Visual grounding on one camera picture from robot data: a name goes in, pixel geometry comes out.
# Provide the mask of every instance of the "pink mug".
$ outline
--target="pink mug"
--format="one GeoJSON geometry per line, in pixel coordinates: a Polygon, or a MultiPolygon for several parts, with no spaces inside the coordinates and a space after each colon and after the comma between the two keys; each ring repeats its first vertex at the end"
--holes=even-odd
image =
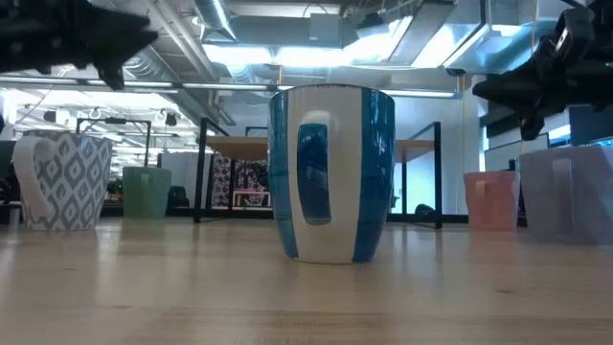
{"type": "Polygon", "coordinates": [[[464,183],[471,230],[517,229],[517,172],[470,172],[464,183]]]}

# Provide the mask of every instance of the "wooden table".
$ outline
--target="wooden table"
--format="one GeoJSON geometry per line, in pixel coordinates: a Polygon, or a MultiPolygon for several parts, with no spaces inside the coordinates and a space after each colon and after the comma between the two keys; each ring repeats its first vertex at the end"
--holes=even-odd
{"type": "MultiPolygon", "coordinates": [[[[211,149],[237,160],[268,159],[268,138],[262,137],[221,137],[207,138],[211,149]]],[[[432,140],[396,140],[396,161],[406,163],[434,150],[432,140]]]]}

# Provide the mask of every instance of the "gray patterned mug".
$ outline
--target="gray patterned mug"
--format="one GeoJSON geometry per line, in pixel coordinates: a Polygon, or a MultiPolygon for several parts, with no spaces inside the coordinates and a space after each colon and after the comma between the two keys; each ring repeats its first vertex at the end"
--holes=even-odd
{"type": "Polygon", "coordinates": [[[31,130],[12,160],[26,226],[85,230],[96,226],[109,178],[110,140],[53,130],[31,130]]]}

